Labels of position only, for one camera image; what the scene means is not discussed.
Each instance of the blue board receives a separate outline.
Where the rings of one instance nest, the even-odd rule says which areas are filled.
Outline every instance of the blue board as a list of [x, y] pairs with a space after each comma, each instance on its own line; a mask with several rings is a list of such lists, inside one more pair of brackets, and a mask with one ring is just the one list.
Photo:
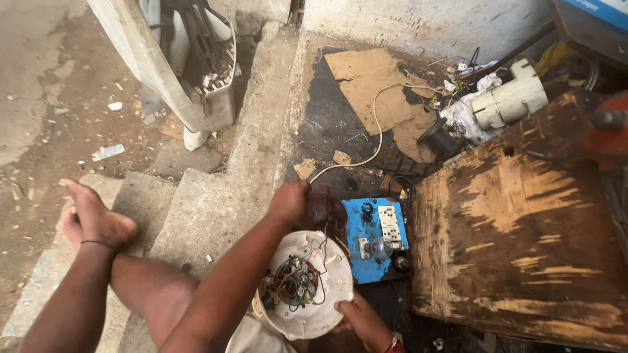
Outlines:
[[389, 270], [391, 260], [380, 260], [371, 256], [368, 259], [360, 258], [359, 239], [367, 238], [369, 243], [382, 236], [382, 226], [377, 213], [377, 206], [392, 205], [399, 221], [399, 234], [404, 249], [408, 249], [406, 228], [403, 224], [403, 214], [399, 202], [388, 198], [357, 198], [343, 200], [342, 205], [347, 210], [347, 244], [351, 252], [352, 272], [355, 284], [372, 283], [382, 280]]

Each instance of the white plastic housing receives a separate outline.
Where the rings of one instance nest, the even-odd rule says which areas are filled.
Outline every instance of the white plastic housing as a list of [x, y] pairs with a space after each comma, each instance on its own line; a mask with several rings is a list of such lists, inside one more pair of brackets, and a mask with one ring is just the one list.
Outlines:
[[[285, 236], [271, 260], [269, 266], [271, 272], [275, 273], [289, 255], [307, 257], [314, 240], [322, 243], [325, 240], [325, 234], [323, 232], [299, 231]], [[342, 320], [342, 314], [333, 308], [333, 304], [336, 301], [351, 301], [354, 298], [351, 267], [342, 249], [329, 239], [327, 245], [323, 245], [323, 249], [319, 250], [316, 241], [313, 244], [314, 251], [310, 263], [320, 272], [325, 270], [323, 255], [325, 246], [327, 247], [327, 272], [321, 274], [321, 281], [314, 297], [315, 303], [323, 301], [322, 285], [325, 289], [325, 302], [323, 304], [313, 305], [310, 303], [306, 304], [305, 308], [290, 312], [288, 305], [282, 303], [276, 306], [274, 310], [267, 312], [261, 305], [259, 291], [253, 299], [255, 314], [260, 318], [265, 318], [272, 328], [283, 334], [288, 340], [314, 339], [331, 331]]]
[[514, 80], [479, 95], [471, 102], [482, 129], [499, 128], [522, 118], [548, 103], [543, 84], [527, 59], [513, 63]]

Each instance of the yellow cloth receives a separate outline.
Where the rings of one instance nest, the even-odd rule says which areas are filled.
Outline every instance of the yellow cloth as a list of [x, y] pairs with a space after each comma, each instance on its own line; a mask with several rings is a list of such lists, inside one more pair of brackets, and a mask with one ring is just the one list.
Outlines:
[[576, 51], [567, 46], [564, 41], [558, 41], [545, 50], [539, 63], [534, 66], [534, 71], [540, 78], [543, 78], [549, 69], [565, 61], [575, 53]]

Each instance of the red wire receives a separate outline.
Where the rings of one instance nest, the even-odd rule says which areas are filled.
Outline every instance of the red wire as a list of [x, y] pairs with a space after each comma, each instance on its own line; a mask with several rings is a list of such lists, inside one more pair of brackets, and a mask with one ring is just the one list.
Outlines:
[[281, 280], [281, 283], [277, 286], [277, 290], [279, 290], [279, 288], [281, 288], [281, 285], [284, 283], [284, 281], [286, 281], [286, 278], [288, 278], [288, 277], [292, 276], [293, 274], [295, 274], [295, 273], [296, 273], [296, 272], [297, 272], [300, 268], [302, 268], [302, 267], [303, 267], [303, 265], [304, 265], [304, 264], [308, 263], [308, 261], [310, 260], [310, 258], [312, 257], [312, 255], [314, 255], [314, 250], [312, 250], [312, 251], [310, 252], [310, 255], [308, 256], [308, 259], [307, 259], [307, 260], [305, 260], [305, 262], [304, 262], [304, 263], [302, 263], [302, 264], [301, 264], [301, 266], [297, 267], [297, 268], [296, 268], [296, 270], [292, 271], [291, 273], [289, 273], [289, 274], [287, 274], [287, 275], [283, 276], [283, 280]]

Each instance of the concrete wall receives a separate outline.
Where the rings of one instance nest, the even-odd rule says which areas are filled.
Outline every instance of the concrete wall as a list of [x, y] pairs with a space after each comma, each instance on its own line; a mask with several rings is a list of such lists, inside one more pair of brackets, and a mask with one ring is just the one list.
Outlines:
[[428, 58], [479, 46], [488, 62], [549, 19], [545, 0], [307, 0], [303, 27]]

